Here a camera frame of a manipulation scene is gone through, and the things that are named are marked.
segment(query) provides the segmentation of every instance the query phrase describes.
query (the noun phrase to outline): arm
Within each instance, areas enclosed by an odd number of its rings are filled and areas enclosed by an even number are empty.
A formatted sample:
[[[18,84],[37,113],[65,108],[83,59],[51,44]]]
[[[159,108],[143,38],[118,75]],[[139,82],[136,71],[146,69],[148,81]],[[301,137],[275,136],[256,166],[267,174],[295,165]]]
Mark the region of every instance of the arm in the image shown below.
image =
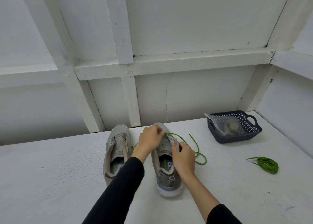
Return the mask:
[[[195,151],[180,142],[182,151],[172,146],[174,167],[190,191],[201,215],[207,223],[241,223],[222,205],[195,176]]]
[[[145,174],[143,163],[150,152],[159,146],[162,137],[162,128],[159,126],[143,130],[131,157],[100,196],[83,224],[124,223],[135,192]]]

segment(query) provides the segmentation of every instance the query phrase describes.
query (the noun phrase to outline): hand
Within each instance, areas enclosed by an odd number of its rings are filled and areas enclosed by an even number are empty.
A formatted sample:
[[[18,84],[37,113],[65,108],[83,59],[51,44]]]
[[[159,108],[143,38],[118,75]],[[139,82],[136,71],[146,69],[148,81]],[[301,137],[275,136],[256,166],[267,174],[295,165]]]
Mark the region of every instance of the hand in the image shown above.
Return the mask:
[[[179,152],[175,145],[172,145],[172,156],[174,167],[177,170],[182,180],[186,180],[195,174],[195,151],[190,148],[186,143],[180,142],[179,146],[182,151]]]
[[[137,157],[144,163],[148,155],[159,146],[163,136],[163,129],[160,126],[145,127],[139,135],[138,145],[131,156]]]

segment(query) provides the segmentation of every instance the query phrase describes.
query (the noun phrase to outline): sneaker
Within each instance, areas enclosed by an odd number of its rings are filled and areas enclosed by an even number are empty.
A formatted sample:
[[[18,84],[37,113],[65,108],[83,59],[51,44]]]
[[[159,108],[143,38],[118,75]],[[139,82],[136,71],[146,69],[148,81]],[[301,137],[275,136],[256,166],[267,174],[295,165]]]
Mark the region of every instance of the sneaker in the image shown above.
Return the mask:
[[[159,125],[163,132],[170,132],[163,123]],[[178,141],[172,135],[162,138],[159,147],[151,152],[153,167],[157,176],[158,192],[163,197],[175,197],[182,193],[182,179],[173,166],[171,146],[175,144],[179,151]]]
[[[124,124],[113,127],[106,142],[103,176],[108,186],[131,157],[131,133]]]

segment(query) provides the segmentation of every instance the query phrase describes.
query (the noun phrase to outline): coiled green shoelace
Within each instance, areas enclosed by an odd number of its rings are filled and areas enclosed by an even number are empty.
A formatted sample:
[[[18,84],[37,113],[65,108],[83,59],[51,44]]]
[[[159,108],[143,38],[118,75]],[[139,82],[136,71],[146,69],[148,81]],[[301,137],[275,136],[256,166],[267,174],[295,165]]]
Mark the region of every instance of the coiled green shoelace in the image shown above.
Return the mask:
[[[187,143],[180,135],[177,135],[177,134],[172,133],[172,132],[165,132],[165,133],[164,133],[164,136],[166,136],[166,134],[168,134],[168,135],[169,135],[169,134],[176,135],[176,136],[178,136],[180,139],[182,139],[184,143],[186,143],[186,144],[188,145],[188,143]],[[195,139],[194,139],[190,134],[189,134],[189,136],[190,136],[191,139],[194,141],[194,143],[196,144],[197,149],[198,149],[198,151],[196,151],[195,158],[197,158],[197,157],[200,155],[200,156],[204,157],[204,159],[205,159],[205,162],[204,162],[204,163],[200,163],[200,162],[197,162],[197,161],[195,161],[195,162],[196,162],[197,164],[199,164],[199,165],[205,165],[205,164],[207,163],[207,158],[205,157],[205,155],[203,155],[202,153],[200,153],[198,143],[195,141]],[[134,148],[135,148],[137,145],[138,145],[138,143],[132,148],[132,150],[131,150],[132,152],[134,151]]]
[[[248,158],[247,160],[250,159],[257,159],[258,164],[256,164],[258,166],[260,166],[263,170],[265,170],[268,173],[271,173],[273,175],[275,175],[278,172],[278,163],[270,158],[266,158],[264,156],[261,157],[252,157],[252,158]]]

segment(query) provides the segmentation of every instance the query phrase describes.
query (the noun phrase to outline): plastic bag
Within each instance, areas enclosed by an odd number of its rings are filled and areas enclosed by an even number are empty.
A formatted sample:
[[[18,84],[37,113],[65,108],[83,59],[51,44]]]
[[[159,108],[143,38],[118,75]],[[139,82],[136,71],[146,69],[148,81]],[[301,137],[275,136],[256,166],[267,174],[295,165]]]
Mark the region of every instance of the plastic bag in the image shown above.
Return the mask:
[[[204,115],[213,122],[217,132],[222,136],[235,136],[245,133],[245,130],[236,117],[214,116],[207,113],[204,113]]]

